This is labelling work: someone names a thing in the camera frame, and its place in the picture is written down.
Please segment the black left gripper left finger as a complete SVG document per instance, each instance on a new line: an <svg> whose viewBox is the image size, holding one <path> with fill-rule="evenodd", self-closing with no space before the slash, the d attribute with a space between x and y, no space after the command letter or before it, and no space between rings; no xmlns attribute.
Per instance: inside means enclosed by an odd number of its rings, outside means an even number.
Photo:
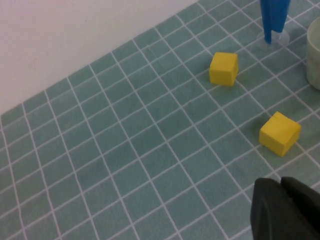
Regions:
<svg viewBox="0 0 320 240"><path fill-rule="evenodd" d="M254 183L250 224L254 240L305 240L308 236L288 193L269 178Z"/></svg>

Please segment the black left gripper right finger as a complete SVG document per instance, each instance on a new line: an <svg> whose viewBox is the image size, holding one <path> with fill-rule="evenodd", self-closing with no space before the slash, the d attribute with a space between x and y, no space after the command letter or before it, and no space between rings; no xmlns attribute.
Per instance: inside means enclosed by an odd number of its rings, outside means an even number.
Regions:
<svg viewBox="0 0 320 240"><path fill-rule="evenodd" d="M315 240L320 239L320 194L301 181L285 176L281 186L293 202L303 226Z"/></svg>

